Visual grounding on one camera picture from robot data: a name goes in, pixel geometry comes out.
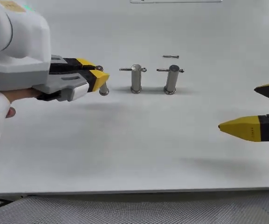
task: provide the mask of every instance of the finger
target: finger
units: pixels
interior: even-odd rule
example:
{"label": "finger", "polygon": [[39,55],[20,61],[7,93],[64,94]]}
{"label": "finger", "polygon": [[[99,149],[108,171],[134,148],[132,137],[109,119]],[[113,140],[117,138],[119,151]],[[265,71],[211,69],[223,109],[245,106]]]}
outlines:
{"label": "finger", "polygon": [[22,95],[25,96],[26,98],[32,98],[32,97],[37,97],[41,95],[41,92],[35,89],[26,89],[26,90],[21,90]]}
{"label": "finger", "polygon": [[16,110],[13,107],[10,107],[8,114],[6,115],[6,118],[12,118],[16,114]]}

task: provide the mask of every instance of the metal pin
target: metal pin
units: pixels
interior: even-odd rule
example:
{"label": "metal pin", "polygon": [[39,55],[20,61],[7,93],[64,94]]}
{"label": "metal pin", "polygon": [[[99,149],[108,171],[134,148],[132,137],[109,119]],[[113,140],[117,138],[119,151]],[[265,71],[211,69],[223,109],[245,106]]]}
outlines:
{"label": "metal pin", "polygon": [[178,80],[178,74],[179,72],[183,73],[184,69],[180,69],[177,65],[171,65],[169,69],[157,69],[157,71],[167,71],[167,81],[166,85],[164,87],[164,92],[167,95],[173,95],[177,89],[176,89],[176,83]]}
{"label": "metal pin", "polygon": [[138,94],[142,91],[141,79],[142,72],[146,72],[146,68],[142,68],[139,64],[134,64],[131,68],[121,68],[120,71],[131,71],[131,92]]}
{"label": "metal pin", "polygon": [[[95,67],[96,70],[103,71],[103,67],[101,65],[97,65]],[[99,94],[101,96],[107,96],[109,94],[110,90],[107,88],[106,82],[100,87]]]}
{"label": "metal pin", "polygon": [[173,56],[173,55],[163,55],[163,57],[179,58],[179,55],[177,55],[177,56]]}

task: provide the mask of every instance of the metal ring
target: metal ring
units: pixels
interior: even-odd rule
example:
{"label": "metal ring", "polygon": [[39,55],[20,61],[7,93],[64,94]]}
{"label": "metal ring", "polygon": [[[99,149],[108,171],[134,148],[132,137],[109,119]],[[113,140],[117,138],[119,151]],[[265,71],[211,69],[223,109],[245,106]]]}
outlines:
{"label": "metal ring", "polygon": [[99,90],[99,94],[101,95],[101,96],[107,96],[108,94],[110,93],[110,90],[109,89],[107,89],[107,91],[106,92],[101,92],[100,90]]}
{"label": "metal ring", "polygon": [[163,91],[164,91],[164,93],[165,93],[166,95],[173,95],[173,94],[176,93],[177,89],[175,89],[175,90],[172,91],[172,92],[169,92],[169,91],[166,90],[166,86],[165,86],[164,89],[163,89]]}
{"label": "metal ring", "polygon": [[135,90],[133,90],[132,87],[130,87],[130,90],[131,90],[131,92],[134,93],[134,94],[139,94],[139,93],[142,91],[142,87],[140,87],[139,91],[135,91]]}

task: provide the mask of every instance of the white tabletop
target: white tabletop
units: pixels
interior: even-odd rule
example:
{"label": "white tabletop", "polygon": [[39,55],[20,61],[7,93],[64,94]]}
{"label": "white tabletop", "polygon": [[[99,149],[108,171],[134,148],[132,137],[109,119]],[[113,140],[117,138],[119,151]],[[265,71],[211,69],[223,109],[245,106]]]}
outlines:
{"label": "white tabletop", "polygon": [[[73,2],[33,6],[50,23],[53,54],[102,65],[110,94],[16,102],[0,141],[0,193],[269,187],[269,143],[218,129],[269,113],[253,91],[269,83],[269,1]],[[131,73],[119,71],[134,63],[148,69],[137,95]],[[172,64],[186,71],[168,96],[167,73],[156,69]]]}

